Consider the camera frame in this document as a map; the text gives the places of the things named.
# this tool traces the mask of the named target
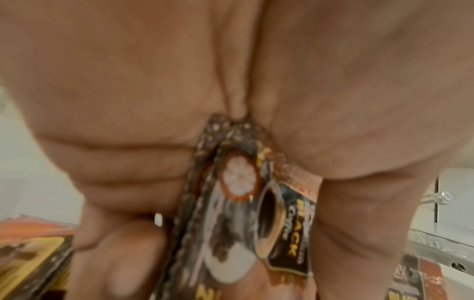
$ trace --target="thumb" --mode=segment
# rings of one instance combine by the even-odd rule
[[[426,188],[455,153],[349,180],[325,180],[311,235],[321,300],[383,299]]]

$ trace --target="hand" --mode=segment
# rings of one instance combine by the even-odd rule
[[[470,137],[468,1],[0,0],[0,74],[86,197],[69,299],[146,299],[193,146],[250,113],[322,175],[322,300],[381,299],[426,187]]]

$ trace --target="skin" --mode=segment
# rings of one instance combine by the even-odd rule
[[[0,0],[0,74],[86,201],[69,300],[147,299],[199,132],[245,114],[325,177],[322,300],[381,299],[470,138],[468,0]]]

